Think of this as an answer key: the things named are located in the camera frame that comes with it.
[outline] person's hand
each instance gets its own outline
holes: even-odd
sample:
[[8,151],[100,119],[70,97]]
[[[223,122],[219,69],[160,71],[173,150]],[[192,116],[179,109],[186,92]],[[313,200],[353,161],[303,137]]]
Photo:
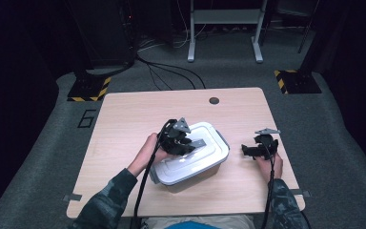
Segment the person's hand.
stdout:
[[[270,160],[265,160],[264,156],[256,156],[255,159],[260,168],[261,175],[264,180],[269,183],[270,172],[272,171],[272,164]],[[278,153],[274,154],[274,166],[274,178],[281,178],[283,175],[283,159]]]
[[[138,177],[138,175],[141,174],[141,172],[147,167],[148,162],[150,162],[151,155],[153,154],[156,140],[156,133],[149,135],[141,150],[139,150],[138,154],[135,156],[135,159],[127,168],[134,176]],[[168,157],[168,154],[159,148],[155,154],[155,160],[153,161],[153,164],[160,162],[166,157]]]

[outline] table top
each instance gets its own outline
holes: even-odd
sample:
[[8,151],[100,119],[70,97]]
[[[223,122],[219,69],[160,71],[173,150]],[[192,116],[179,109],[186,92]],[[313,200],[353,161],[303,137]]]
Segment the table top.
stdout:
[[[219,99],[218,104],[210,98]],[[267,184],[256,161],[243,156],[241,145],[256,146],[255,131],[275,129],[269,105],[259,88],[208,89],[107,94],[97,118],[67,210],[76,218],[87,201],[134,159],[146,138],[158,133],[171,118],[184,117],[189,125],[212,124],[230,145],[230,154],[216,175],[179,193],[148,177],[138,210],[140,217],[262,213]],[[298,189],[293,169],[279,135],[277,151],[284,160],[283,176],[290,189]],[[137,179],[123,217],[132,217],[142,173]],[[303,196],[295,196],[299,208]]]

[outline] sleeve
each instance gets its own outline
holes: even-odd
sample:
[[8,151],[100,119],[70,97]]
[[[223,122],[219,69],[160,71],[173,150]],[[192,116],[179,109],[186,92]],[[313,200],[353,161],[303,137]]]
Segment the sleeve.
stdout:
[[272,191],[272,212],[274,229],[309,228],[306,220],[302,217],[293,193],[282,179],[275,179]]
[[130,171],[122,170],[88,201],[78,218],[68,228],[117,228],[136,182],[136,177]]

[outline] container lid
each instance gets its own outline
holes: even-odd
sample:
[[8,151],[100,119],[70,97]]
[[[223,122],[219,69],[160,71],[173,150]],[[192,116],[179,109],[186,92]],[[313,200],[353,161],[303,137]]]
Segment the container lid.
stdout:
[[184,156],[167,158],[153,165],[157,179],[166,185],[177,182],[202,173],[214,165],[226,160],[229,147],[219,132],[207,122],[199,122],[190,126],[191,133],[187,138],[192,141],[203,139],[206,146],[200,147]]

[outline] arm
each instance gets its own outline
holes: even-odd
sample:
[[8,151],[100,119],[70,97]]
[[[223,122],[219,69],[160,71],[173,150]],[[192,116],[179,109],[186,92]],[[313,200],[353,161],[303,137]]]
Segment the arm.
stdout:
[[[257,157],[261,174],[267,183],[270,182],[270,172],[272,166],[269,160],[264,160],[262,157]],[[281,179],[283,160],[279,154],[275,154],[274,163],[274,180],[272,191],[272,212],[274,229],[284,228],[309,228],[304,217],[302,217],[296,203],[293,193],[291,193],[287,184]]]
[[[108,185],[95,194],[83,207],[72,228],[117,228],[118,221],[127,206],[127,200],[142,171],[147,167],[156,144],[156,134],[148,136],[147,141],[127,169],[112,178]],[[156,152],[153,163],[166,158],[163,150]]]

